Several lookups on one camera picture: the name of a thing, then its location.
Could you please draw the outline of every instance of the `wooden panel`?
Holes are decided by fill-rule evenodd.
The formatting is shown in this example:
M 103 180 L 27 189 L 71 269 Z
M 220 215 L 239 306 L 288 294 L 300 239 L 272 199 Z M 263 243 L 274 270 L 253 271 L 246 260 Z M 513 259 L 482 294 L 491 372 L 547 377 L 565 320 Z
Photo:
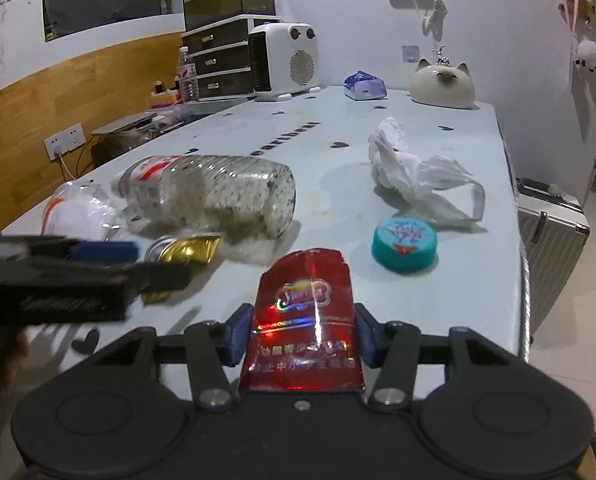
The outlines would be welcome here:
M 96 128 L 149 107 L 156 80 L 172 86 L 180 34 L 110 46 L 51 66 L 0 91 L 0 229 L 62 182 L 44 139 L 82 123 Z M 79 169 L 91 163 L 90 146 Z M 75 174 L 81 148 L 63 158 Z

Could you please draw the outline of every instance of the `plastic bottle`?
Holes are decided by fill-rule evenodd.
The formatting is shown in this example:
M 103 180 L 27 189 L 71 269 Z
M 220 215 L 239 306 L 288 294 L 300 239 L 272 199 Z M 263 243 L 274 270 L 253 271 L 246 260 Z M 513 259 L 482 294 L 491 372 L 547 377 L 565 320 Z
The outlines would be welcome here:
M 200 87 L 198 85 L 198 74 L 195 71 L 193 58 L 189 56 L 189 48 L 187 46 L 180 47 L 177 75 L 180 81 L 180 94 L 183 103 L 199 101 Z
M 232 238 L 278 238 L 295 208 L 289 167 L 254 156 L 150 156 L 111 187 L 131 215 Z

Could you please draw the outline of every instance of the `cat ear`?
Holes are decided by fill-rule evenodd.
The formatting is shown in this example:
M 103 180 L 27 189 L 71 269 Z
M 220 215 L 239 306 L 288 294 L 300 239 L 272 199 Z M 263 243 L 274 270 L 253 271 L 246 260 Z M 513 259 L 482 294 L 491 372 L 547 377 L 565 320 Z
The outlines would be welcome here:
M 469 69 L 467 68 L 466 63 L 460 63 L 456 68 L 458 70 L 460 70 L 461 72 L 464 72 L 466 75 L 471 76 L 471 74 L 469 73 Z
M 417 72 L 421 68 L 426 68 L 428 66 L 431 66 L 431 63 L 428 62 L 425 58 L 423 58 L 420 60 L 420 63 L 418 63 L 418 67 L 417 67 L 417 69 L 415 69 L 415 71 Z

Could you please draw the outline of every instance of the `tabletop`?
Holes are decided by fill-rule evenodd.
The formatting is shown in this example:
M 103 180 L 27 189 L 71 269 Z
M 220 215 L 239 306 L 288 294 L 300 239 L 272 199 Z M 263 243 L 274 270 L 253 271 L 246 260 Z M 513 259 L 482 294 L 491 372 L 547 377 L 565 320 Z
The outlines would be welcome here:
M 403 125 L 412 153 L 455 158 L 486 190 L 482 222 L 469 230 L 441 230 L 437 262 L 405 276 L 381 267 L 370 251 L 376 225 L 406 208 L 395 193 L 385 192 L 371 179 L 367 138 L 387 117 Z M 276 140 L 280 136 L 286 140 Z M 111 179 L 142 158 L 188 152 L 254 154 L 289 165 L 297 186 L 297 236 L 289 249 L 341 251 L 350 266 L 354 301 L 364 303 L 379 321 L 403 320 L 437 335 L 446 335 L 453 326 L 468 326 L 518 352 L 523 272 L 518 213 L 491 105 L 479 103 L 469 110 L 429 107 L 414 103 L 406 91 L 394 90 L 383 100 L 356 102 L 341 87 L 287 102 L 250 101 L 144 144 L 81 180 L 93 180 L 111 194 Z M 124 207 L 123 200 L 116 200 Z M 4 233 L 37 234 L 43 206 L 30 210 Z M 153 241 L 128 238 L 142 251 Z M 126 322 L 99 326 L 98 348 L 139 326 L 153 326 L 163 335 L 180 333 L 200 320 L 225 320 L 241 303 L 254 303 L 263 271 L 222 262 L 194 278 L 173 304 L 144 308 L 136 300 Z M 68 348 L 68 342 L 91 327 L 30 329 L 29 366 L 38 369 L 44 361 L 60 370 L 73 366 L 82 357 Z M 228 370 L 227 375 L 236 378 L 239 370 Z M 442 367 L 420 367 L 415 395 L 426 396 L 443 380 Z M 163 381 L 179 396 L 190 395 L 186 370 L 168 365 Z

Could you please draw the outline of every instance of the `wall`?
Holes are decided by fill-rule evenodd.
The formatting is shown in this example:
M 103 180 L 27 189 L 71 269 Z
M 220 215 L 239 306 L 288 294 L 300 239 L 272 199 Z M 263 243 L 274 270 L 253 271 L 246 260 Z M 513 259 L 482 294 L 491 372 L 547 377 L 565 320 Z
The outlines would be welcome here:
M 444 0 L 441 43 L 454 64 L 469 65 L 478 99 L 495 106 L 518 175 L 556 183 L 583 200 L 596 156 L 596 74 L 572 71 L 561 1 Z M 406 89 L 412 66 L 403 63 L 401 46 L 418 44 L 426 56 L 435 46 L 412 0 L 276 4 L 286 21 L 316 28 L 326 84 L 365 70 Z M 596 40 L 596 25 L 586 31 L 580 22 L 578 31 Z
M 89 133 L 147 109 L 154 81 L 173 82 L 181 44 L 179 33 L 121 43 L 63 61 L 0 91 L 0 229 L 63 182 L 59 163 L 47 158 L 44 139 L 78 122 Z M 64 156 L 72 173 L 79 154 L 74 150 Z M 80 173 L 90 161 L 86 147 Z
M 0 89 L 48 66 L 124 41 L 184 30 L 181 14 L 84 30 L 45 43 L 42 0 L 10 0 L 0 19 Z

